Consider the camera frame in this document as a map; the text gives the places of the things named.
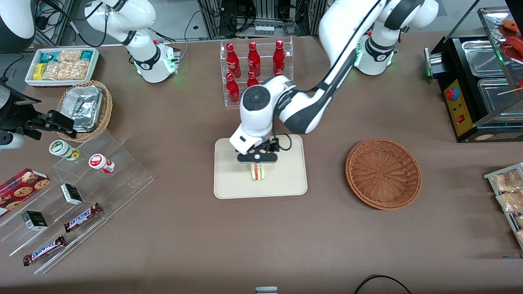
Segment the cookie box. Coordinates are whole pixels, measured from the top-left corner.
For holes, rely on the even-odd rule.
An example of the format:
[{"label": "cookie box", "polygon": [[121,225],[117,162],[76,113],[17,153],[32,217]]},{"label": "cookie box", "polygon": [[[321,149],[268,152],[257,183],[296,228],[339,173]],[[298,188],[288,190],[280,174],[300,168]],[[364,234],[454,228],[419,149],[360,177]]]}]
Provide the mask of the cookie box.
[{"label": "cookie box", "polygon": [[51,181],[46,174],[26,168],[0,185],[0,217],[13,210]]}]

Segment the table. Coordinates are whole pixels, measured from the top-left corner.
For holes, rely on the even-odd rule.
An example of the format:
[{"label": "table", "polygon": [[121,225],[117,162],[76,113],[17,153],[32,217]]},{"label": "table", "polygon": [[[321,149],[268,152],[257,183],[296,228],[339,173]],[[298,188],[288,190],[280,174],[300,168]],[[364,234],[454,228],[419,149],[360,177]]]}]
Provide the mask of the table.
[{"label": "table", "polygon": [[[220,43],[191,43],[180,74],[159,84],[136,74],[124,47],[101,47],[96,79],[113,96],[109,129],[157,179],[45,275],[0,244],[2,293],[352,293],[371,274],[414,293],[521,293],[523,262],[501,259],[520,251],[482,175],[521,162],[523,144],[455,143],[423,61],[423,48],[441,36],[406,33],[385,73],[349,75],[303,136],[305,195],[237,200],[213,195],[214,143],[240,122],[238,109],[223,106]],[[315,85],[326,55],[313,38],[295,38],[294,48],[295,82]],[[47,111],[63,91],[28,86],[26,94]],[[349,150],[372,137],[399,142],[419,162],[421,192],[402,210],[375,210],[347,184]],[[56,138],[45,133],[2,152],[0,180],[25,167],[48,170]]]}]

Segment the brown woven basket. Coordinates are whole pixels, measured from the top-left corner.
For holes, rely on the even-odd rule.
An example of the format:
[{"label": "brown woven basket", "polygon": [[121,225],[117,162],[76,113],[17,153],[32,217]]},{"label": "brown woven basket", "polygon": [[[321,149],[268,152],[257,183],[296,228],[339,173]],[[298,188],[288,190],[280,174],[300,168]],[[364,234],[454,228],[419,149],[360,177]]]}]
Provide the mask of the brown woven basket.
[{"label": "brown woven basket", "polygon": [[404,208],[414,201],[422,186],[414,156],[384,138],[356,144],[347,157],[345,175],[356,196],[382,210]]},{"label": "brown woven basket", "polygon": [[[112,97],[111,93],[107,90],[104,84],[98,82],[98,81],[89,81],[80,83],[77,85],[74,85],[73,87],[79,88],[79,87],[88,87],[88,86],[98,86],[104,91],[104,96],[102,98],[102,104],[100,106],[100,114],[98,115],[98,121],[96,122],[96,129],[93,132],[90,133],[77,133],[76,138],[70,138],[62,133],[58,133],[58,136],[62,138],[63,140],[73,141],[77,143],[82,143],[87,141],[87,139],[94,136],[99,131],[104,130],[108,125],[109,121],[111,120],[111,111],[112,111]],[[60,102],[58,102],[58,107],[56,108],[58,111],[62,108],[62,103],[64,102],[65,93],[62,95],[62,99],[60,99]]]}]

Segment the red switch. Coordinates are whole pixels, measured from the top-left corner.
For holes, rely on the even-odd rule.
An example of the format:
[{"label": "red switch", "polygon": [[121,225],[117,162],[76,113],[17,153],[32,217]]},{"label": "red switch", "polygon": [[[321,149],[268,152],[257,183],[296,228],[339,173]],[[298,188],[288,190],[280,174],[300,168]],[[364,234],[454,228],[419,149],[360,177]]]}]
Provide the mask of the red switch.
[{"label": "red switch", "polygon": [[452,100],[455,95],[456,95],[456,93],[454,92],[453,89],[450,89],[445,92],[445,98],[447,98],[448,100]]}]

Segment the red bottle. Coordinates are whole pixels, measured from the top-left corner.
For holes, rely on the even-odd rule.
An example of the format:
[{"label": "red bottle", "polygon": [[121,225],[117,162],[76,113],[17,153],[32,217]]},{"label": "red bottle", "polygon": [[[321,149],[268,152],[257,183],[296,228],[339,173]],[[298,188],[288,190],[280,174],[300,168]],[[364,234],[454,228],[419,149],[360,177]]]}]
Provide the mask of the red bottle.
[{"label": "red bottle", "polygon": [[227,73],[225,76],[227,78],[227,83],[225,87],[227,88],[227,94],[231,103],[237,104],[240,102],[240,89],[238,88],[238,83],[234,80],[232,73]]},{"label": "red bottle", "polygon": [[238,54],[234,52],[234,45],[231,43],[228,43],[226,45],[227,48],[227,67],[229,68],[229,72],[234,75],[236,78],[240,78],[242,76],[242,71],[240,70],[240,59],[238,58]]},{"label": "red bottle", "polygon": [[256,42],[249,42],[249,55],[247,56],[247,61],[249,62],[249,70],[253,71],[256,76],[262,74],[262,63],[260,61],[260,53],[256,49]]},{"label": "red bottle", "polygon": [[259,84],[258,80],[256,79],[256,74],[253,71],[249,72],[249,80],[247,81],[247,87],[254,86]]},{"label": "red bottle", "polygon": [[272,56],[272,72],[276,75],[277,72],[283,73],[285,71],[285,52],[283,51],[283,41],[276,41],[276,50]]}]

